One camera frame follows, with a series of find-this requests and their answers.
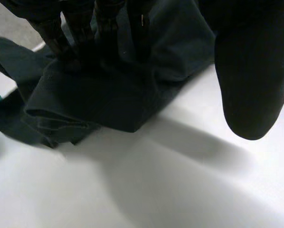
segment white table surface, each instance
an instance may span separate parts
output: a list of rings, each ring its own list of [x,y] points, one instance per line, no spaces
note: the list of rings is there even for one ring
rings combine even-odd
[[[14,86],[0,75],[1,95]],[[0,133],[0,228],[284,228],[284,108],[239,138],[211,66],[136,133],[56,150]]]

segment black robotic finger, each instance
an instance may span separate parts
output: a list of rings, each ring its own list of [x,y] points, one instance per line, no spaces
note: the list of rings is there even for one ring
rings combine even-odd
[[[127,12],[131,25],[131,34],[135,46],[137,59],[141,62],[147,61],[151,54],[149,29],[149,12],[156,0],[128,0]]]
[[[101,52],[108,62],[119,59],[118,24],[116,17],[125,0],[96,0],[95,16],[101,37]]]
[[[62,1],[61,4],[62,12],[78,47],[81,63],[86,67],[95,64],[95,36],[90,26],[94,2],[69,0]]]
[[[284,0],[248,2],[232,8],[236,24],[218,28],[215,64],[228,125],[257,140],[284,105]]]

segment dark green cloth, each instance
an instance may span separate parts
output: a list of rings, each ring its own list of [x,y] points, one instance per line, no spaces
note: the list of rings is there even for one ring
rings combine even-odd
[[[121,61],[108,65],[101,60],[98,67],[75,74],[63,72],[46,50],[33,53],[0,38],[0,71],[18,85],[0,103],[8,106],[8,99],[14,98],[14,109],[4,111],[14,125],[27,129],[4,125],[0,108],[0,131],[26,143],[24,139],[34,138],[34,143],[49,144],[79,142],[99,126],[137,131],[214,55],[215,36],[194,1],[160,0],[151,20],[153,52],[148,63],[135,60],[123,9],[118,16]]]

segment grey floor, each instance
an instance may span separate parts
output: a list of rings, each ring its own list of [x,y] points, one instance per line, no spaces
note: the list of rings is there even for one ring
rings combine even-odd
[[[0,36],[29,49],[42,42],[42,38],[26,20],[17,18],[1,4]]]

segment folded fabric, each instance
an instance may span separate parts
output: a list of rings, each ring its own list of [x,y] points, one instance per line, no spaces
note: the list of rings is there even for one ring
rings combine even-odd
[[[0,102],[0,131],[51,147],[77,143],[99,126],[137,131],[214,55],[215,35],[195,1],[160,0],[150,16],[152,54],[144,64],[135,60],[124,9],[118,16],[121,60],[113,65],[101,59],[97,67],[67,73],[48,49],[34,53],[0,38],[0,71],[18,85]]]

